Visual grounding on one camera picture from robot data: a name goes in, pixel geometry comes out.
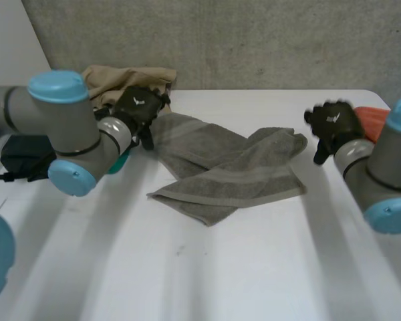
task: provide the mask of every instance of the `black bag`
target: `black bag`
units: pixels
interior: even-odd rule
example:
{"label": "black bag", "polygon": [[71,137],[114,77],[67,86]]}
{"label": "black bag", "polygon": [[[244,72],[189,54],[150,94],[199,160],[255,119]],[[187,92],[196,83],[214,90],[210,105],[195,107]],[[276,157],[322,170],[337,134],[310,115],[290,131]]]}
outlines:
{"label": "black bag", "polygon": [[47,136],[11,136],[1,150],[0,161],[8,173],[0,175],[0,180],[46,179],[47,169],[55,159]]}

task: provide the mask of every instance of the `orange cloth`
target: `orange cloth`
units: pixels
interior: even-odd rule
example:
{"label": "orange cloth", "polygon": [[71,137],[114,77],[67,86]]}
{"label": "orange cloth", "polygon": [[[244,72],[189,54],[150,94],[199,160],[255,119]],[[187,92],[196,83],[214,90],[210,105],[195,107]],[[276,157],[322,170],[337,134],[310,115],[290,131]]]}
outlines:
{"label": "orange cloth", "polygon": [[355,113],[366,131],[366,138],[377,143],[389,110],[374,107],[357,107],[355,108]]}

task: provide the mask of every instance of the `white wall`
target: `white wall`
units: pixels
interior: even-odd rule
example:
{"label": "white wall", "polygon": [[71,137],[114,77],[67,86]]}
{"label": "white wall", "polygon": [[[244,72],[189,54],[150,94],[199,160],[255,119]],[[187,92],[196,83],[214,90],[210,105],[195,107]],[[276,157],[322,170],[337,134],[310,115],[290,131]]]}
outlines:
{"label": "white wall", "polygon": [[[19,0],[0,0],[0,86],[25,85],[49,70],[39,41]],[[0,140],[0,150],[5,139]]]}

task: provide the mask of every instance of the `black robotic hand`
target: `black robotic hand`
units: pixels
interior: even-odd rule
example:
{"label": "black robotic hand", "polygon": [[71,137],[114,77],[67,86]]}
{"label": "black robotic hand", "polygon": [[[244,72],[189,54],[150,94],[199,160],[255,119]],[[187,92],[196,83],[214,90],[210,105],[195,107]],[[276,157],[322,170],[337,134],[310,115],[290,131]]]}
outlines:
{"label": "black robotic hand", "polygon": [[150,125],[161,109],[170,103],[167,94],[161,95],[158,89],[130,86],[114,105],[113,117],[122,120],[129,128],[136,144],[141,140],[142,146],[154,148]]}
{"label": "black robotic hand", "polygon": [[323,106],[305,111],[305,121],[319,138],[313,161],[322,165],[345,143],[364,137],[364,129],[351,105],[347,102],[326,102]]}

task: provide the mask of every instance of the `gray towel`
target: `gray towel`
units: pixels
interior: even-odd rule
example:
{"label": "gray towel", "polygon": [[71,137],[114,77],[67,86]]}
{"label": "gray towel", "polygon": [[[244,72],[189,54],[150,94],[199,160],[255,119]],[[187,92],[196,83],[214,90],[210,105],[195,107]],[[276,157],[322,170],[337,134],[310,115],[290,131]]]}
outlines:
{"label": "gray towel", "polygon": [[244,138],[180,114],[152,125],[155,149],[177,182],[148,196],[211,226],[238,207],[297,196],[305,187],[289,167],[307,144],[291,128],[262,128]]}

